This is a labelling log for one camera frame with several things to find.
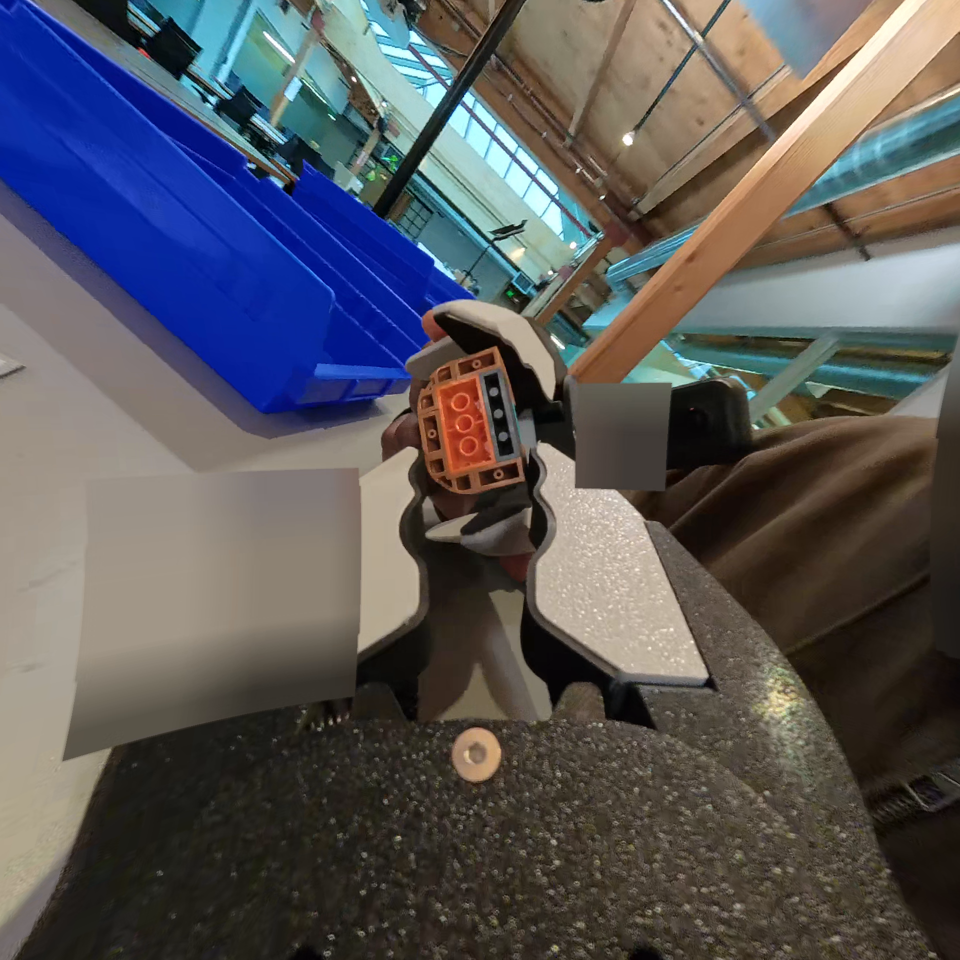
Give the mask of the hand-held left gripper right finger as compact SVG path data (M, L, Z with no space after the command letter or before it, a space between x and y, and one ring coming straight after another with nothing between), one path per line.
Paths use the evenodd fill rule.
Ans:
M531 451L527 606L546 633L617 681L704 687L710 672L646 522L614 489L575 484L575 462Z

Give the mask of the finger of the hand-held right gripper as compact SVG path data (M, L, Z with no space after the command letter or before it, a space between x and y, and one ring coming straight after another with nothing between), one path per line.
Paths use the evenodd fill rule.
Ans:
M531 539L532 511L474 511L439 522L426 531L432 543L462 546L480 556L507 558L536 552Z
M476 299L457 299L427 310L420 322L427 344L407 363L407 421L417 419L420 396L441 368L476 372L492 354L507 374L520 414L535 421L570 418L567 368L549 336L528 318Z

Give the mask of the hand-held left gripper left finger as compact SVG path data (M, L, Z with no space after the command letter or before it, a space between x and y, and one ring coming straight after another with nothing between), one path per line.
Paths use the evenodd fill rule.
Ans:
M358 663L418 629L426 616L426 567L416 551L424 495L420 452L397 452L360 478L361 597Z

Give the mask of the small brown blue brick assembly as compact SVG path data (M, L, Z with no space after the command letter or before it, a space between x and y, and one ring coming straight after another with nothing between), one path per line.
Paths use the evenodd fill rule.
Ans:
M426 472L438 486L477 497L525 481L517 408L497 347L435 369L416 413Z

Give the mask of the blue plastic bin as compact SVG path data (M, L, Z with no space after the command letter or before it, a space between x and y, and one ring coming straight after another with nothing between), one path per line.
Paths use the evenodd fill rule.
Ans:
M444 304L445 277L428 252L304 163L294 201L418 315Z
M189 150L191 119L31 2L2 2L2 181L256 410L406 393L406 330L375 277L325 255L293 198Z
M476 300L476 296L458 283L454 277L434 267L427 281L423 299L426 306L423 310L463 300Z

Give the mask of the grey desk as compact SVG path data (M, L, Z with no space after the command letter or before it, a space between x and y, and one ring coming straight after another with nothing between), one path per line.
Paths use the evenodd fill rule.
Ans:
M264 415L2 185L2 958L49 901L106 762L63 761L91 481L357 468L405 396Z

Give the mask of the person's right hand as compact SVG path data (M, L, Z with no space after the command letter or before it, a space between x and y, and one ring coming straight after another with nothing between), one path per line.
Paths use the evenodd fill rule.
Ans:
M421 317L421 326L429 342L438 342L447 337L435 318L434 311L428 310ZM422 445L417 407L419 394L426 381L417 378L411 379L409 391L410 411L398 415L384 430L381 436L381 459L386 462L403 449L419 450ZM479 510L478 497L452 492L443 486L434 483L430 478L425 484L427 497L433 505L433 510L439 520L443 522L459 519ZM525 583L530 559L530 551L500 557L498 562L510 579L518 584Z

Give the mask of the black light stand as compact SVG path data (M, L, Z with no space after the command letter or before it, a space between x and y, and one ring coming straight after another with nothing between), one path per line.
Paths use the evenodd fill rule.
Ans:
M487 252L496 246L499 242L505 241L507 239L512 239L520 234L522 234L526 228L527 220L524 219L519 223L510 223L506 225L499 226L494 229L488 239L486 240L486 245L482 247L480 254L476 257L473 263L470 265L469 269L464 274L464 279L467 277L473 277L476 267L480 262L485 258Z

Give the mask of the black tripod stand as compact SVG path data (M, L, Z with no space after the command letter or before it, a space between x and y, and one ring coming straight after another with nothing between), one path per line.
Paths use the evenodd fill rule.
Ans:
M376 216L385 220L392 212L406 186L417 173L420 164L448 125L451 115L473 87L491 58L497 54L500 43L513 26L524 4L524 1L506 1L498 8L495 17L478 39L452 84L406 151L402 162L378 198L372 209Z

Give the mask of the wooden beam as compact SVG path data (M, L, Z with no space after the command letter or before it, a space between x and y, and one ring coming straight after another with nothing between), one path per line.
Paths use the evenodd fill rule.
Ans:
M569 373L621 382L959 31L957 1L904 1L639 290Z

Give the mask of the brown wooden table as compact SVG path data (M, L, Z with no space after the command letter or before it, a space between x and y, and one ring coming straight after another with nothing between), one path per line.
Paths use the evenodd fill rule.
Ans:
M234 90L221 81L208 77L196 65L189 66L181 77L181 83L194 90L206 103L201 110L201 120L212 124L212 129L233 143L248 161L250 169L260 178L270 178L283 189L292 193L299 175L288 160L281 157L287 138L258 113L257 102L250 118L241 123L234 119L236 110L226 107L234 99Z

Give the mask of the group of black office chairs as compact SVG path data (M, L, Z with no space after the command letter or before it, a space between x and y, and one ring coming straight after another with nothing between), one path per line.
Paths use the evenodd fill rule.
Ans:
M197 45L171 17L166 17L161 20L158 26L151 25L144 27L143 21L138 20L138 13L132 6L129 6L127 9L127 20L138 34L137 50L139 55L156 64L158 68L166 71L177 83L184 87L188 93L199 102L199 106L191 106L190 111L198 114L198 120L201 123L222 137L218 131L212 128L212 124L204 122L201 118L202 109L206 107L207 104L194 90L182 84L182 77L186 69L189 66L197 66L198 64L199 55L201 54L199 45ZM256 108L255 104L259 103L258 114L267 121L266 105L247 90L246 86L239 85L232 90L234 91L234 97L227 101L225 106L235 110L234 114L232 114L234 119L239 120L241 123L248 121ZM290 162L291 167L298 176L302 174L305 163L309 163L326 176L330 175L330 167L323 161L323 158L313 145L294 133L282 133L282 135L287 138L287 142L281 148L280 156L282 159ZM228 139L225 140L228 144L234 146L234 143ZM270 179L270 177L260 177L256 175L249 166L248 157L241 152L241 150L238 151L246 159L247 170L256 179Z

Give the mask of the wooden post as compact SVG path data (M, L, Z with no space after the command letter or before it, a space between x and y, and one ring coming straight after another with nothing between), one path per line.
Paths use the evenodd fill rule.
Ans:
M601 234L578 260L571 270L556 286L550 284L546 293L549 297L531 314L531 319L545 327L558 313L563 311L587 283L597 269L607 260L608 254L618 246L618 239L612 234Z

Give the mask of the silver air duct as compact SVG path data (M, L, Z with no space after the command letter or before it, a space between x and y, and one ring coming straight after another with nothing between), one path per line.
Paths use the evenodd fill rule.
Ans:
M830 205L959 154L959 102L945 100L864 134L784 213Z

